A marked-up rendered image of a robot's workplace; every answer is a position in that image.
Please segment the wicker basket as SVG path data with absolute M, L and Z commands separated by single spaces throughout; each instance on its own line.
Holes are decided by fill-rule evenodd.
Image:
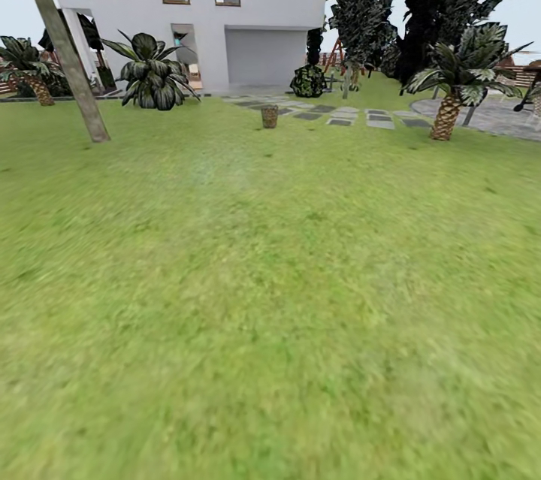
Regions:
M 261 117 L 264 128 L 276 128 L 278 123 L 278 112 L 280 106 L 275 105 L 275 107 L 260 107 Z

